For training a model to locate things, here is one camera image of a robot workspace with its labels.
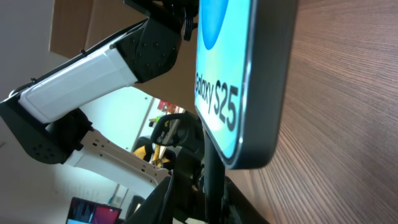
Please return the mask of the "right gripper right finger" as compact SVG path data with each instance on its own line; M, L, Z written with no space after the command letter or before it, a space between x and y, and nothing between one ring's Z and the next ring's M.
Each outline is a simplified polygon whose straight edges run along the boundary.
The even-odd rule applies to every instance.
M269 224L229 177L224 178L222 223Z

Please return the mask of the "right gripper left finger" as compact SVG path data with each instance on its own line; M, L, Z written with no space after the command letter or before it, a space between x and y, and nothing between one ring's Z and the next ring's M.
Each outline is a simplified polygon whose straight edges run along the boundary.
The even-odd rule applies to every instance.
M162 224L173 222L174 176L166 177L144 203L123 224Z

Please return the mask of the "blue Galaxy smartphone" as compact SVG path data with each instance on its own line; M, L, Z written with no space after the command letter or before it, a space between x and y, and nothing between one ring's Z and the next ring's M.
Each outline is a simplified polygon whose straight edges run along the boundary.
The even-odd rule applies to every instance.
M201 0L195 108L229 169L275 153L296 0Z

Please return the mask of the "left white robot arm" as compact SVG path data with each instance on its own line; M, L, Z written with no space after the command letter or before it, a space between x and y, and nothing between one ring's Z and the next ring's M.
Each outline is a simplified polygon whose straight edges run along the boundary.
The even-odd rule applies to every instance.
M1 118L31 158L92 171L146 198L170 171L104 137L81 107L171 70L182 41L197 27L199 3L130 0L127 5L146 18L13 90L1 103Z

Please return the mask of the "black office chair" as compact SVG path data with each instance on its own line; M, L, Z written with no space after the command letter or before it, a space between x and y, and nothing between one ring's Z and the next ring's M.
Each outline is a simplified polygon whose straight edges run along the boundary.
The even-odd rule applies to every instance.
M137 139L132 153L156 167L197 175L204 168L202 123L189 112L162 116L150 136Z

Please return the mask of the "laptop with red screen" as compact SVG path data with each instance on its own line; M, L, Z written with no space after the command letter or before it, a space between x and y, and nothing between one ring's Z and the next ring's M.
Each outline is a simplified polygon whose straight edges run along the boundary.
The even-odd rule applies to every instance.
M121 209L106 204L73 197L66 224L115 224Z

